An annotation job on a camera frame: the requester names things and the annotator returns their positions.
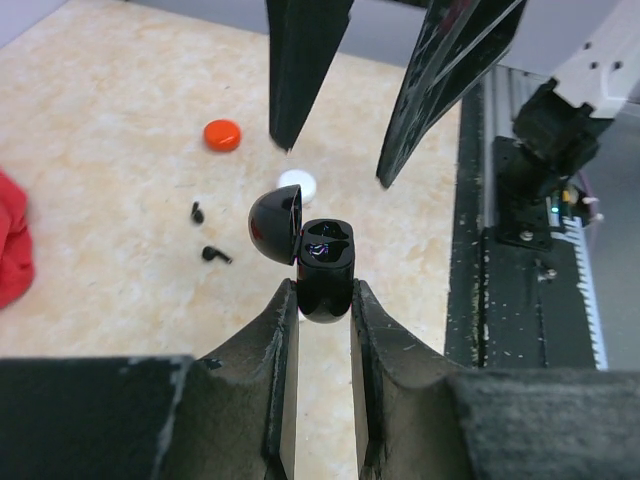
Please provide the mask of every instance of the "red cloth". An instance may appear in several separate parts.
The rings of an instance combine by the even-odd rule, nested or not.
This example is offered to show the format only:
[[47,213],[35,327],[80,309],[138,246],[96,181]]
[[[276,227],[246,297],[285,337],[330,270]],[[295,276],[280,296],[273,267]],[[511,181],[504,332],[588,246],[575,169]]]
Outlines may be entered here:
[[27,195],[0,170],[0,308],[20,297],[35,275],[26,210]]

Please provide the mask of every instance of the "beige countertop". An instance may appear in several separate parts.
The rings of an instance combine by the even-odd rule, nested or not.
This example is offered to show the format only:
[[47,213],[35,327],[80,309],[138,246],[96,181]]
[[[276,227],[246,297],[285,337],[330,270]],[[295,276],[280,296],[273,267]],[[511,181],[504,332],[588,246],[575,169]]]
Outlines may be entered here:
[[[303,219],[354,228],[356,275],[442,350],[459,110],[397,182],[374,173],[403,70],[338,55],[295,149],[268,136],[268,39],[115,0],[71,0],[0,50],[0,165],[30,196],[37,274],[0,311],[0,355],[203,355],[293,268],[246,216],[288,168],[316,176]],[[215,118],[244,140],[201,141]],[[204,225],[189,219],[199,200]],[[231,265],[204,263],[215,244]],[[298,478],[355,478],[349,325],[300,325]]]

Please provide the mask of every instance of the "white wall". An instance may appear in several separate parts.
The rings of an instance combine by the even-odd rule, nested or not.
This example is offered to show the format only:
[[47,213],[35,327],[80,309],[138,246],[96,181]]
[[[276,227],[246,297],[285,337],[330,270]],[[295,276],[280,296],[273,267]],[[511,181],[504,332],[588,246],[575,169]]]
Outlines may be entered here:
[[575,53],[619,0],[529,0],[502,64],[550,76]]
[[67,0],[0,0],[0,47],[54,12]]
[[[131,1],[243,30],[268,32],[264,0]],[[386,0],[355,0],[340,51],[406,67],[423,18],[419,8]]]

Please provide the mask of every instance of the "cable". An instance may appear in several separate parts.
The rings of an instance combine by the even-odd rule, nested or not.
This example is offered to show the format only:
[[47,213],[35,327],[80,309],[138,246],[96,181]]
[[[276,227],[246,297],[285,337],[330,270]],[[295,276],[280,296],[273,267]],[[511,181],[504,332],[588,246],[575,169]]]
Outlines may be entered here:
[[[580,179],[580,183],[582,183],[582,188],[584,192],[587,194],[589,198],[596,199],[597,197],[593,193],[593,189],[591,188],[591,183],[589,182],[589,178],[587,174],[582,170],[578,171],[578,178]],[[596,246],[596,234],[598,231],[598,223],[600,222],[600,212],[598,210],[598,202],[592,201],[587,204],[589,207],[589,216],[591,221],[591,235],[589,236],[589,251],[593,252]]]

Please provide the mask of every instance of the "white bottle cap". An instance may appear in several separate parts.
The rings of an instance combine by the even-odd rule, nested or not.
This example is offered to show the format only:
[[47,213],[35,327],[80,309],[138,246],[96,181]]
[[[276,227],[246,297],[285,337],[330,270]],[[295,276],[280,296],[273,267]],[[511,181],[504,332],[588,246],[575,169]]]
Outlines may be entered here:
[[316,179],[304,170],[287,170],[278,179],[278,188],[300,185],[302,204],[306,205],[316,195]]

